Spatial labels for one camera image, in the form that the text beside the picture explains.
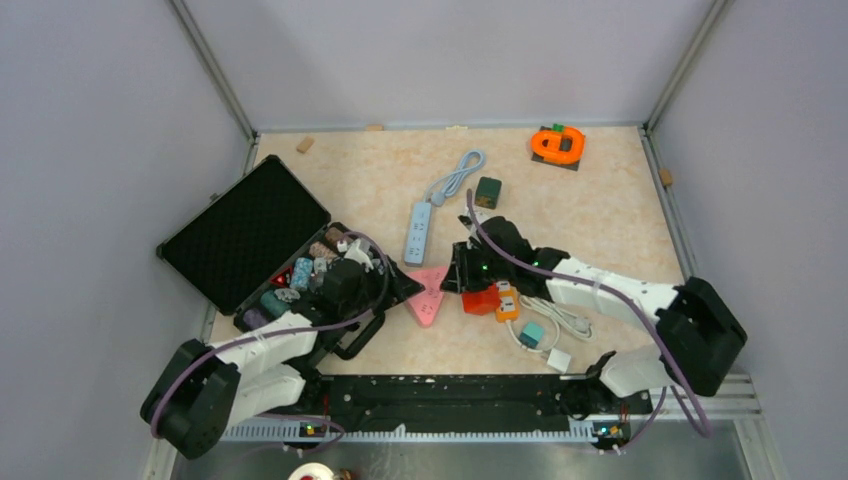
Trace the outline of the pink triangular power strip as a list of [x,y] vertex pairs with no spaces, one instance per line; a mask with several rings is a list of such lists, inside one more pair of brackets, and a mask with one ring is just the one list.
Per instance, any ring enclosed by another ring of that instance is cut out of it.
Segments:
[[408,298],[407,310],[421,328],[429,328],[435,321],[443,302],[444,292],[440,286],[448,271],[447,266],[421,269],[408,276],[424,286],[424,290]]

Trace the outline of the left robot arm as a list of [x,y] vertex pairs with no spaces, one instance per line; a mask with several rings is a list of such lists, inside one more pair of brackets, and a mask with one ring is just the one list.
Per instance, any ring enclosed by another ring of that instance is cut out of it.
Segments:
[[321,388],[307,369],[347,330],[379,324],[388,309],[425,290],[389,258],[337,259],[317,278],[304,290],[270,291],[285,308],[260,327],[230,341],[181,344],[140,408],[153,436],[196,459],[246,419],[278,407],[314,410]]

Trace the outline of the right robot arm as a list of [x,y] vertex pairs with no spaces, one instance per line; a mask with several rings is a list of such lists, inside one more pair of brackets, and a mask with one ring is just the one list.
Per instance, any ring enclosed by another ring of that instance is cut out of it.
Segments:
[[637,280],[591,266],[551,247],[533,247],[502,216],[474,221],[460,216],[469,238],[453,245],[441,288],[464,294],[502,281],[522,296],[574,305],[643,328],[653,342],[601,361],[586,385],[589,404],[612,412],[627,396],[679,386],[713,397],[748,336],[716,289],[688,277],[681,285]]

